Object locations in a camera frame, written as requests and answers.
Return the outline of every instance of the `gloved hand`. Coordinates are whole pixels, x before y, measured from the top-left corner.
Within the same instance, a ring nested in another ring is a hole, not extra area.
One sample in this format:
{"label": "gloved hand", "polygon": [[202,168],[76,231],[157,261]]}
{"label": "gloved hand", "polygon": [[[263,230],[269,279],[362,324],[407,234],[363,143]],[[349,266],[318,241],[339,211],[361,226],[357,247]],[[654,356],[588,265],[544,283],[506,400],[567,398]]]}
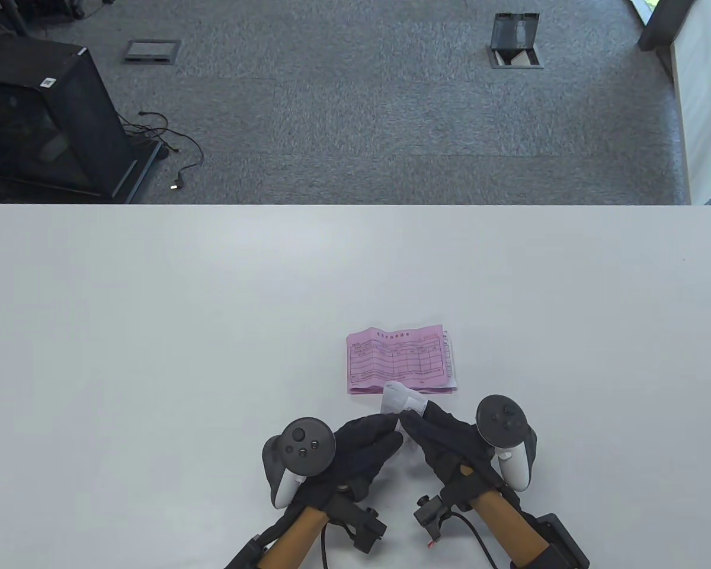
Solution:
{"label": "gloved hand", "polygon": [[401,412],[401,425],[424,451],[424,460],[443,484],[463,476],[469,466],[492,488],[504,486],[491,464],[495,449],[483,439],[476,425],[459,421],[429,401],[424,415],[414,410]]}
{"label": "gloved hand", "polygon": [[386,460],[401,448],[397,422],[397,414],[377,414],[345,423],[334,433],[337,446],[332,464],[300,485],[290,507],[304,504],[321,510],[335,493],[355,502],[366,498]]}

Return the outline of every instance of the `pink paper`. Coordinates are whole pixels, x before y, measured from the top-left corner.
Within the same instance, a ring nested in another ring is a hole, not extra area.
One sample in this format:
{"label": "pink paper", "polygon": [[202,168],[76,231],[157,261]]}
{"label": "pink paper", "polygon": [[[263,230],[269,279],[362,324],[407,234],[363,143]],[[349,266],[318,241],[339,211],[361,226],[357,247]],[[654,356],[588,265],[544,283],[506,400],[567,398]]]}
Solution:
{"label": "pink paper", "polygon": [[442,325],[386,333],[369,328],[350,334],[348,393],[382,393],[397,381],[422,393],[445,393],[450,376]]}

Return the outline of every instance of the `white vr controller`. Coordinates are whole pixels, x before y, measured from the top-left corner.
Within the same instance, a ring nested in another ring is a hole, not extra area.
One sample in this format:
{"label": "white vr controller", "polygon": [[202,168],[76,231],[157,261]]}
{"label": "white vr controller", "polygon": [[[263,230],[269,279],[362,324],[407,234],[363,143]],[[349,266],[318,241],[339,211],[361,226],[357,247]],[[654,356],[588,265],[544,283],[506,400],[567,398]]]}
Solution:
{"label": "white vr controller", "polygon": [[[399,382],[386,382],[382,412],[413,409],[424,414],[428,398]],[[513,490],[529,487],[537,450],[537,434],[515,401],[504,395],[488,395],[477,407],[477,431],[495,449],[500,475]]]}
{"label": "white vr controller", "polygon": [[505,483],[516,491],[529,488],[537,434],[521,407],[505,395],[486,396],[477,407],[477,431],[495,448]]}
{"label": "white vr controller", "polygon": [[261,458],[274,507],[287,507],[307,477],[324,472],[332,464],[335,449],[331,429],[314,417],[294,420],[282,434],[268,439]]}

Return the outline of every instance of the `electrical cord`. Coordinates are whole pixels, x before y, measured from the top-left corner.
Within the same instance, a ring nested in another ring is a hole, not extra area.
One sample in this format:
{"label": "electrical cord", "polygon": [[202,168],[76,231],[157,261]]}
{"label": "electrical cord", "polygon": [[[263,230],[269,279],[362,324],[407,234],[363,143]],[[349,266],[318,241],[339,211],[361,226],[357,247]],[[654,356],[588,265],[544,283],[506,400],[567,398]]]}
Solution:
{"label": "electrical cord", "polygon": [[102,2],[101,5],[99,5],[97,8],[95,8],[95,10],[91,11],[89,14],[87,14],[87,15],[84,16],[84,17],[82,17],[82,20],[83,20],[83,21],[84,21],[84,20],[89,20],[92,16],[94,16],[94,15],[97,14],[99,11],[101,11],[103,8],[105,8],[106,4],[108,4],[108,3],[109,3],[109,2]]}
{"label": "electrical cord", "polygon": [[149,138],[157,138],[158,140],[161,141],[161,143],[166,146],[166,148],[169,149],[171,152],[179,152],[180,150],[176,146],[172,146],[169,144],[167,141],[163,139],[163,135],[166,133],[172,133],[172,135],[176,136],[181,136],[182,138],[187,138],[191,143],[195,145],[195,147],[198,149],[198,152],[200,152],[200,159],[197,162],[193,162],[192,164],[188,164],[187,166],[182,166],[177,171],[177,179],[174,180],[174,182],[171,184],[171,189],[172,190],[181,190],[184,187],[184,178],[182,177],[182,173],[185,170],[188,170],[190,168],[196,168],[198,166],[202,166],[203,163],[206,161],[206,154],[203,152],[202,146],[200,146],[200,143],[196,141],[192,136],[190,135],[185,135],[185,133],[180,132],[179,130],[174,130],[173,128],[169,128],[169,123],[168,119],[166,118],[166,115],[160,112],[155,112],[155,111],[139,111],[137,113],[141,117],[145,116],[157,116],[160,117],[161,119],[164,120],[166,123],[165,126],[163,127],[152,127],[147,124],[136,124],[133,122],[130,122],[125,119],[125,117],[121,116],[120,113],[118,113],[119,118],[124,122],[125,127],[130,127],[133,130],[127,130],[126,132],[129,135],[140,135],[142,136],[142,140],[136,140],[134,141],[135,144],[142,144],[144,140],[147,140]]}
{"label": "electrical cord", "polygon": [[490,555],[490,551],[486,547],[485,542],[482,541],[482,538],[480,537],[480,534],[477,529],[472,525],[472,522],[467,520],[465,516],[462,516],[458,512],[450,512],[450,515],[452,517],[459,518],[459,520],[466,524],[467,528],[471,529],[472,534],[474,534],[474,537],[477,538],[477,543],[479,543],[479,546],[482,548],[483,552],[485,552],[485,557],[487,557],[488,561],[490,561],[490,566],[493,569],[497,569],[497,565],[495,564],[495,561],[493,561],[493,556]]}
{"label": "electrical cord", "polygon": [[329,569],[329,565],[326,563],[326,526],[321,529],[321,567],[324,569]]}
{"label": "electrical cord", "polygon": [[[485,552],[485,557],[488,558],[488,561],[490,561],[490,566],[492,567],[492,569],[498,569],[497,565],[495,564],[495,561],[493,560],[493,556],[490,555],[490,550],[488,550],[488,547],[486,547],[485,542],[482,541],[482,538],[479,532],[477,531],[477,528],[474,527],[472,522],[467,520],[465,516],[462,516],[458,512],[450,512],[450,515],[452,517],[457,517],[459,520],[466,524],[467,528],[471,529],[472,534],[474,534],[474,537],[477,538],[477,543],[482,548],[483,552]],[[347,531],[349,536],[353,537],[353,534],[350,532],[347,526],[342,527],[345,528],[345,531]],[[319,541],[321,542],[321,567],[323,567],[323,569],[329,569],[329,564],[326,561],[326,526],[321,529],[321,537]]]}

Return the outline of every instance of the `white wall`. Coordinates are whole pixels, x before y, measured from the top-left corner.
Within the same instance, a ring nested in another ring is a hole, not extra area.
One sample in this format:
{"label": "white wall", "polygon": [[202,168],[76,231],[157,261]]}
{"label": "white wall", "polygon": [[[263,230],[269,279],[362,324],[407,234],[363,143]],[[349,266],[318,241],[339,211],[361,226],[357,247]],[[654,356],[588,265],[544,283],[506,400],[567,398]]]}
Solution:
{"label": "white wall", "polygon": [[693,205],[711,198],[711,0],[696,0],[672,46]]}

